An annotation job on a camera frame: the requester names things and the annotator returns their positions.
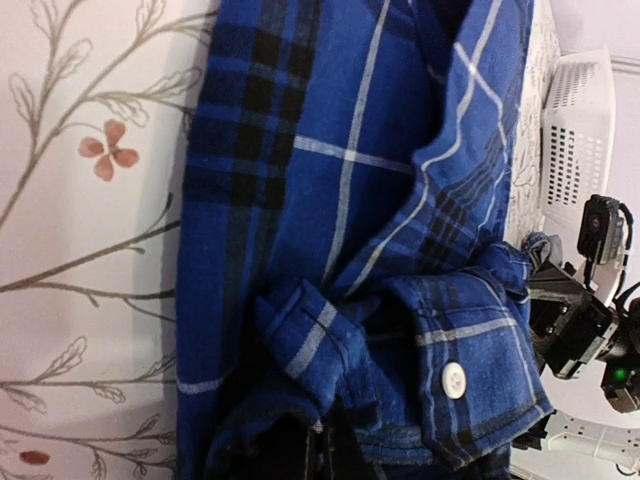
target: black stripe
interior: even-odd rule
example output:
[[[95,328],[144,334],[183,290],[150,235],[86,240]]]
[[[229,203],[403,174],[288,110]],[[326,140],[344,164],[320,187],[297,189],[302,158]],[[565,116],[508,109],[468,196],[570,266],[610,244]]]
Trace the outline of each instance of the black stripe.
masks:
[[[432,0],[436,15],[447,39],[453,43],[467,16],[471,0]]]
[[[306,88],[311,78],[313,62],[315,59],[315,47],[320,30],[322,14],[322,0],[305,0],[298,5],[298,18],[294,41],[289,49],[289,58],[286,61],[287,73],[295,75],[302,80],[304,89],[297,85],[284,86],[279,99],[281,104],[280,124],[283,122],[295,123],[300,121]],[[279,171],[280,175],[270,178],[265,192],[265,209],[260,214],[258,224],[256,249],[254,252],[251,279],[259,288],[263,277],[269,267],[271,255],[275,245],[280,212],[284,206],[286,195],[286,169],[293,154],[295,132],[287,132],[278,128],[278,133],[273,138],[271,154],[268,158],[269,165]]]
[[[262,64],[276,70],[280,57],[280,44],[287,14],[287,0],[263,2],[260,25],[255,32],[251,51],[251,65]],[[275,93],[274,80],[271,81],[251,74],[246,80],[242,98],[242,114],[235,138],[234,158],[243,160],[238,168],[233,167],[231,180],[230,219],[227,226],[227,246],[225,252],[223,318],[221,320],[225,351],[220,358],[236,359],[245,349],[253,349],[253,336],[250,331],[240,335],[242,329],[250,329],[251,322],[236,318],[246,299],[241,297],[243,277],[247,257],[247,242],[251,227],[254,206],[258,203],[260,192],[264,194],[265,183],[269,179],[261,178],[260,163],[264,158],[264,146],[269,132],[266,131],[268,114],[273,111],[272,102]],[[237,339],[243,344],[238,349]]]

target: white stripe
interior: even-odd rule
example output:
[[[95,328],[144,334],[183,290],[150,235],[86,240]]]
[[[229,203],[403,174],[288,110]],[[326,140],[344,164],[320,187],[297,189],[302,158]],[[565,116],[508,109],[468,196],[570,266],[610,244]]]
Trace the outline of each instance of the white stripe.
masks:
[[[220,388],[220,386],[224,383],[225,379],[229,376],[229,374],[233,371],[233,368],[230,369],[227,373],[222,375],[215,380],[208,380],[206,382],[200,383],[182,383],[178,380],[176,383],[178,385],[178,391],[180,393],[184,393],[185,395],[197,395],[199,393],[205,392],[213,392]]]
[[[373,464],[373,472],[378,476],[378,480],[388,480],[387,475],[384,473],[384,468],[379,463]]]
[[[480,88],[484,90],[487,96],[493,101],[493,103],[496,104],[496,107],[498,107],[498,131],[500,132],[500,140],[502,141],[502,157],[504,159],[504,168],[502,169],[502,173],[500,174],[500,176],[496,179],[495,183],[493,184],[493,191],[495,193],[496,187],[498,186],[498,183],[500,183],[504,178],[504,175],[507,172],[507,166],[509,165],[509,157],[507,155],[507,135],[504,131],[504,125],[502,124],[502,115],[504,112],[504,107],[502,105],[502,100],[500,99],[498,94],[496,94],[496,92],[489,86],[489,84],[484,79],[484,77],[480,74],[480,72],[478,72],[478,69],[473,64],[473,62],[471,62],[471,59],[467,56],[467,52],[464,51],[464,48],[462,48],[462,45],[457,44],[454,48],[456,49],[456,52],[458,52],[458,55],[460,55],[460,58],[465,63],[465,65],[467,66],[471,74],[473,75],[473,78],[476,80],[476,82],[478,82],[478,85],[480,85]],[[480,229],[484,227],[489,221],[489,217],[491,216],[491,212],[493,211],[493,207],[495,203],[496,203],[496,197],[494,194],[491,197],[491,204],[487,209],[487,214],[484,217],[484,220],[480,225],[478,225],[478,231],[480,231]]]
[[[452,330],[436,330],[416,335],[416,344],[418,347],[426,347],[428,345],[433,345],[434,343],[453,342],[463,338],[476,337],[499,328],[515,326],[517,326],[517,323],[513,318],[499,318],[480,325],[471,325],[469,327],[460,327]]]
[[[491,9],[489,10],[489,15],[487,16],[487,21],[486,21],[486,23],[484,25],[484,29],[482,30],[482,33],[480,34],[480,38],[478,39],[478,43],[476,44],[476,47],[475,47],[474,52],[473,52],[472,61],[473,61],[474,64],[478,63],[478,61],[480,60],[480,57],[482,56],[482,52],[484,51],[484,48],[487,45],[487,42],[489,40],[489,35],[491,35],[491,32],[493,31],[493,26],[495,25],[496,18],[498,16],[498,12],[500,10],[500,6],[502,5],[502,1],[503,0],[493,0],[493,2],[491,3]],[[366,265],[364,266],[364,268],[360,272],[360,275],[358,275],[358,278],[355,280],[355,282],[353,282],[353,285],[351,285],[351,288],[347,292],[347,295],[352,294],[360,286],[360,284],[367,278],[367,275],[369,275],[369,272],[371,272],[371,270],[373,269],[374,265],[378,261],[378,258],[380,258],[380,255],[382,255],[382,252],[384,251],[385,247],[393,239],[393,237],[395,237],[400,230],[402,230],[409,223],[411,223],[414,220],[414,218],[416,217],[416,215],[420,212],[420,210],[422,210],[422,207],[424,206],[424,204],[427,201],[427,193],[429,191],[429,177],[427,176],[427,173],[426,173],[427,169],[432,164],[434,164],[436,162],[441,162],[442,160],[446,160],[446,159],[450,158],[460,148],[460,145],[462,143],[461,142],[462,134],[461,134],[461,131],[460,131],[460,122],[462,121],[462,118],[464,117],[464,115],[467,113],[467,110],[469,109],[469,105],[471,104],[471,100],[473,99],[474,85],[475,85],[475,80],[473,78],[473,75],[469,75],[469,80],[468,80],[468,83],[467,83],[467,91],[465,92],[464,96],[460,100],[460,104],[458,105],[458,108],[456,109],[456,116],[457,116],[457,118],[456,118],[456,140],[455,140],[454,144],[444,154],[442,154],[442,155],[440,155],[438,157],[435,157],[435,158],[427,160],[420,167],[420,170],[422,172],[422,176],[423,176],[423,179],[424,179],[425,186],[424,186],[424,190],[422,192],[422,197],[420,198],[420,201],[418,202],[418,206],[413,210],[413,212],[411,212],[411,214],[398,227],[396,227],[391,232],[391,234],[387,238],[385,238],[382,242],[380,242],[380,244],[375,248],[375,250],[371,254],[371,257],[369,258],[369,260],[367,261]]]
[[[498,294],[493,289],[493,287],[489,285],[489,283],[487,283],[486,281],[482,280],[481,278],[478,278],[478,280],[484,283],[485,286],[487,287],[487,290],[489,290],[489,293],[491,293],[493,298],[495,298],[498,303],[501,303],[500,299],[498,298]],[[527,385],[529,387],[529,394],[531,395],[531,403],[533,403],[536,406],[536,410],[538,411],[538,413],[541,416],[544,416],[544,411],[542,410],[542,408],[540,408],[540,406],[536,402],[536,393],[535,393],[535,390],[533,389],[533,381],[531,380],[531,375],[529,373],[529,369],[527,368],[528,363],[524,358],[524,352],[522,351],[522,345],[520,344],[520,338],[518,337],[518,328],[512,328],[511,331],[513,332],[513,337],[516,341],[516,347],[518,347],[518,356],[520,357],[520,361],[522,362],[522,368],[524,369],[524,373],[527,377]]]
[[[424,352],[424,355],[426,357],[427,360],[427,378],[425,380],[425,385],[433,385],[433,377],[435,375],[435,370],[436,368],[434,367],[434,353],[432,353],[432,351],[435,353],[435,349],[426,349],[426,351]],[[432,432],[437,432],[438,428],[436,427],[436,419],[438,418],[436,416],[436,402],[435,402],[435,398],[433,398],[432,395],[427,395],[427,398],[429,398],[429,422],[431,423],[431,431]]]
[[[414,172],[413,165],[410,164],[397,162],[395,160],[387,160],[382,157],[374,157],[373,155],[367,155],[366,153],[347,153],[346,149],[337,145],[331,145],[330,143],[321,142],[315,138],[304,137],[301,135],[296,136],[293,147],[298,150],[320,153],[329,157],[339,158],[340,160],[361,163],[363,165],[384,168],[386,170],[393,170],[394,172],[406,173],[407,175],[412,175]]]
[[[373,31],[373,37],[371,38],[371,45],[369,46],[369,53],[367,55],[364,73],[362,74],[362,81],[360,82],[360,90],[358,91],[356,106],[353,112],[353,119],[351,120],[349,142],[347,144],[347,151],[345,152],[344,156],[344,160],[347,161],[342,164],[342,172],[340,173],[340,193],[338,196],[336,226],[333,232],[333,240],[331,242],[331,250],[329,250],[329,256],[327,258],[327,265],[325,266],[324,275],[322,276],[321,283],[323,285],[329,280],[329,277],[333,273],[336,260],[338,259],[338,255],[340,255],[342,244],[344,242],[344,234],[347,227],[347,216],[349,214],[351,175],[353,174],[354,160],[353,157],[354,152],[358,150],[360,130],[362,128],[362,118],[364,117],[364,110],[367,106],[369,87],[371,86],[373,70],[376,66],[376,58],[378,56],[378,48],[380,47],[380,38],[382,37],[384,22],[387,18],[387,12],[389,11],[390,3],[391,0],[385,0],[384,4],[382,5],[380,17],[378,18],[378,23],[376,24],[376,28]]]
[[[331,324],[337,315],[336,309],[330,303],[326,303],[320,315],[318,315],[317,323],[313,325],[311,331],[304,339],[304,343],[300,347],[300,350],[296,353],[295,357],[291,359],[285,372],[292,379],[298,378],[302,372],[304,372],[309,364],[313,361],[313,357],[320,347],[322,339],[326,335],[326,330],[331,327]]]

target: red petal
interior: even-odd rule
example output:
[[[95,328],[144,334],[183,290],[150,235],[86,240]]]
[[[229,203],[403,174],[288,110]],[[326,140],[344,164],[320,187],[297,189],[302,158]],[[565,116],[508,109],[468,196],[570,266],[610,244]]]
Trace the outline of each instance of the red petal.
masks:
[[[131,168],[138,163],[140,156],[135,150],[123,148],[113,155],[113,160],[123,168]]]
[[[51,455],[37,450],[20,453],[20,460],[29,465],[46,465],[50,459]]]
[[[104,153],[104,145],[100,140],[92,137],[83,138],[78,147],[78,153],[85,158],[94,158]]]
[[[110,149],[118,144],[126,131],[127,126],[122,122],[118,122],[117,120],[107,120],[104,122],[104,133],[107,134],[107,145]]]
[[[96,166],[93,169],[94,173],[104,180],[105,182],[110,182],[113,178],[113,165],[111,164],[111,159],[109,155],[103,155],[100,157],[100,160],[96,162]]]

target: black cable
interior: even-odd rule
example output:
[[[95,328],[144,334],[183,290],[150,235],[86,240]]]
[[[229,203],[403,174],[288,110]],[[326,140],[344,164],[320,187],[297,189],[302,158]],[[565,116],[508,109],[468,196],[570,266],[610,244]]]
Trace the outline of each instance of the black cable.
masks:
[[[624,306],[627,303],[627,300],[629,300],[629,297],[631,297],[633,292],[635,292],[638,288],[640,288],[640,282],[627,288],[622,295],[620,295],[617,299],[614,300],[613,303],[616,306],[616,312],[618,313],[618,316],[620,318],[625,317],[626,315],[629,314],[629,312],[627,312]]]
[[[618,465],[617,463],[616,463],[616,470],[618,470],[618,473],[619,473],[620,475],[623,475],[623,476],[625,476],[625,477],[633,477],[633,476],[635,476],[635,475],[636,475],[636,472],[631,472],[631,473],[625,473],[625,472],[623,472],[623,471],[622,471],[622,469],[620,468],[620,465]]]
[[[627,265],[629,264],[629,252],[631,247],[633,246],[633,215],[629,208],[624,204],[620,204],[620,210],[624,214],[624,218],[627,221],[627,229],[629,230],[627,233],[627,241],[625,244],[625,254],[622,260],[622,270],[620,272],[620,280],[618,281],[618,288],[614,297],[620,295],[622,291],[622,287],[624,286],[624,281],[627,278]]]

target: plaid shirt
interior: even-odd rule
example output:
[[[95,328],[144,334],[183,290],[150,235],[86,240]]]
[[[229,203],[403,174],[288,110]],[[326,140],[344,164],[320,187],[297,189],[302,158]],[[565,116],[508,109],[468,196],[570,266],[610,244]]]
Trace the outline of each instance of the plaid shirt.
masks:
[[[500,243],[532,7],[223,2],[184,178],[180,478],[336,395],[372,462],[509,478],[550,411]]]

